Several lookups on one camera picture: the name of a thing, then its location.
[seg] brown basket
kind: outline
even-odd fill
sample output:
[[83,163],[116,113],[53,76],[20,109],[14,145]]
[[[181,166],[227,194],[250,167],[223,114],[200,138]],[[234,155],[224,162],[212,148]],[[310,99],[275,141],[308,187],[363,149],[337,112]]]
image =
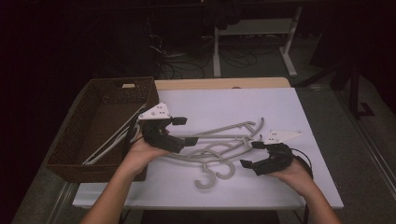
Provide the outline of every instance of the brown basket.
[[[67,182],[107,182],[123,159],[123,141],[96,164],[82,163],[141,105],[158,104],[158,92],[152,77],[134,77],[93,79],[81,94],[47,167]],[[146,169],[135,180],[145,178]]]

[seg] person's left hand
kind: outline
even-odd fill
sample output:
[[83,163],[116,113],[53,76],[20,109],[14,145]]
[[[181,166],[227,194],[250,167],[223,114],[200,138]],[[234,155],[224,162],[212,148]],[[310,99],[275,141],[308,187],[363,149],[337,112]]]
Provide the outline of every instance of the person's left hand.
[[135,176],[140,174],[149,162],[169,153],[169,151],[152,147],[143,138],[140,138],[131,146],[120,165],[120,169],[127,172],[128,175]]

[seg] white tabletop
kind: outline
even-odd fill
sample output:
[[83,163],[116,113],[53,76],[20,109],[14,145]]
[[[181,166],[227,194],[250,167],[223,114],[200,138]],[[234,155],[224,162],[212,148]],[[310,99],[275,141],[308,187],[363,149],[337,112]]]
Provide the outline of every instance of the white tabletop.
[[[332,177],[320,154],[303,108],[293,88],[159,91],[160,101],[174,117],[188,118],[184,126],[168,126],[171,134],[200,133],[244,121],[265,124],[260,134],[273,131],[301,131],[302,135],[285,142],[303,151],[312,161],[315,181],[333,208],[343,207]],[[230,131],[245,133],[246,130]],[[185,147],[186,154],[196,147]],[[159,158],[148,166],[147,179],[134,182],[125,202],[126,208],[140,209],[293,209],[304,206],[304,199],[276,178],[256,176],[242,168],[239,160],[266,159],[265,150],[253,149],[232,159],[235,174],[216,179],[211,189],[198,189],[194,181],[208,181],[202,164]],[[210,163],[210,169],[227,174],[229,167]],[[80,184],[74,206],[90,207],[106,183]]]

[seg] desk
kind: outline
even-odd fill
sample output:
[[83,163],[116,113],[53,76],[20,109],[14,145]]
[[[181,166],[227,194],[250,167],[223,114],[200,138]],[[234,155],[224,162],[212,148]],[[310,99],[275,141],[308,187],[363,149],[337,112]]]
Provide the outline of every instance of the desk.
[[[181,89],[188,89],[189,86],[180,84],[187,82],[195,90],[182,91]],[[216,85],[209,86],[206,82],[224,83],[216,89]],[[262,88],[224,90],[235,86],[247,88],[249,82],[261,83]],[[286,144],[308,155],[313,163],[316,182],[330,205],[334,208],[343,207],[296,92],[290,88],[285,78],[175,80],[157,81],[156,84],[160,101],[168,104],[171,113],[189,119],[186,126],[169,127],[172,134],[201,132],[224,124],[230,125],[231,121],[258,122],[261,116],[265,118],[265,125],[260,131],[264,136],[270,129],[302,131],[302,136],[291,139]],[[172,86],[177,91],[169,90]],[[196,179],[207,178],[200,165],[159,158],[148,166],[146,181],[133,183],[125,208],[273,210],[303,207],[304,200],[285,184],[269,176],[257,177],[251,170],[243,169],[238,161],[262,160],[265,155],[264,151],[252,150],[232,160],[236,169],[235,175],[226,180],[218,179],[212,189],[206,190],[200,190],[193,184]],[[224,173],[227,167],[213,165],[213,169]],[[106,183],[80,184],[73,205],[84,208],[92,206],[105,186]]]

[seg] gray carpet floor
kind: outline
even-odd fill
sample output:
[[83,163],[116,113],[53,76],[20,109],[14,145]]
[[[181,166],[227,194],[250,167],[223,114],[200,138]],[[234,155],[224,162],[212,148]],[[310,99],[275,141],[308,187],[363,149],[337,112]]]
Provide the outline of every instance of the gray carpet floor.
[[[290,49],[290,57],[298,73],[294,78],[288,76],[277,50],[283,41],[282,37],[277,36],[222,40],[222,77],[286,77],[290,84],[295,84],[320,71],[320,68],[309,64],[318,38],[295,38]],[[210,59],[210,51],[204,56],[169,58],[167,61],[171,65],[163,66],[162,78],[211,78],[213,64]],[[344,100],[348,89],[346,87],[338,92],[330,90],[331,79],[332,76],[325,77],[311,88],[297,89],[297,93],[345,204],[343,209],[336,210],[336,214],[344,223],[394,223],[395,198],[373,162],[370,150],[357,129],[357,121],[346,109]],[[382,102],[375,87],[364,78],[361,79],[360,100],[369,104],[375,116],[362,118],[359,125],[365,127],[390,170],[395,172],[395,116]],[[60,200],[58,195],[63,184],[62,179],[42,167],[13,223],[46,223],[53,205]],[[51,220],[53,223],[78,223],[82,219],[86,210],[73,207],[72,199],[73,193],[65,199],[66,207],[57,220]],[[140,223],[142,213],[132,211],[125,223]],[[292,211],[278,211],[278,215],[282,224],[299,223]]]

